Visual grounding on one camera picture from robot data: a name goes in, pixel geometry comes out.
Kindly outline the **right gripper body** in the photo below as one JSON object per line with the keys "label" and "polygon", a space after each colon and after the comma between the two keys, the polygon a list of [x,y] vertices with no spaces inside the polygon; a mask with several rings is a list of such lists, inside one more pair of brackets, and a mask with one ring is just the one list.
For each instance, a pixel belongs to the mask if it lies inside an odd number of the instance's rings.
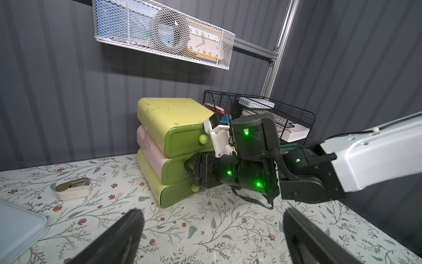
{"label": "right gripper body", "polygon": [[198,188],[211,189],[222,184],[236,186],[237,156],[215,156],[215,152],[197,152],[184,162],[184,168]]}

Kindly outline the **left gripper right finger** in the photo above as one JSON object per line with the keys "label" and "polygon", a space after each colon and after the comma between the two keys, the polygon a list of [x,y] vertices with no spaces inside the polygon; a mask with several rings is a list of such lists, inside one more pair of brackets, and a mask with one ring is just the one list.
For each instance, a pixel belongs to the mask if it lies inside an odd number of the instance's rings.
{"label": "left gripper right finger", "polygon": [[294,264],[360,263],[297,209],[285,211],[283,225]]}

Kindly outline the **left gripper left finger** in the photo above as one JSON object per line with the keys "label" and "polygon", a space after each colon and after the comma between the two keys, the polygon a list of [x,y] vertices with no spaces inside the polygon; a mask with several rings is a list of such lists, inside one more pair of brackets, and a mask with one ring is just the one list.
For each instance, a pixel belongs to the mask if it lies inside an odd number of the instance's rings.
{"label": "left gripper left finger", "polygon": [[142,210],[132,209],[94,240],[71,264],[133,264],[145,219]]}

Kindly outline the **green yellow drawer cabinet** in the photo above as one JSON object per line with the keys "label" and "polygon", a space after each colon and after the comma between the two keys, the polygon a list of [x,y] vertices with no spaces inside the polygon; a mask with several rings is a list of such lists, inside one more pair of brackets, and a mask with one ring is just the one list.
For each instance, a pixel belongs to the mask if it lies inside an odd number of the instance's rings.
{"label": "green yellow drawer cabinet", "polygon": [[145,97],[138,101],[138,165],[160,207],[171,207],[199,191],[184,162],[197,152],[212,151],[203,125],[212,115],[189,98]]}

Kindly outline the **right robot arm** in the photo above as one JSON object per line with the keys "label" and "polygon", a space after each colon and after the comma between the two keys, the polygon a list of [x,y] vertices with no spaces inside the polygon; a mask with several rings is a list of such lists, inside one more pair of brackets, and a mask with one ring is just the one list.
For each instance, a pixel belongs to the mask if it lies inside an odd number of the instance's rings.
{"label": "right robot arm", "polygon": [[214,150],[197,152],[184,167],[192,190],[225,184],[263,195],[271,210],[278,196],[309,204],[422,171],[422,115],[416,113],[361,132],[341,133],[320,144],[282,153],[270,113],[204,122]]}

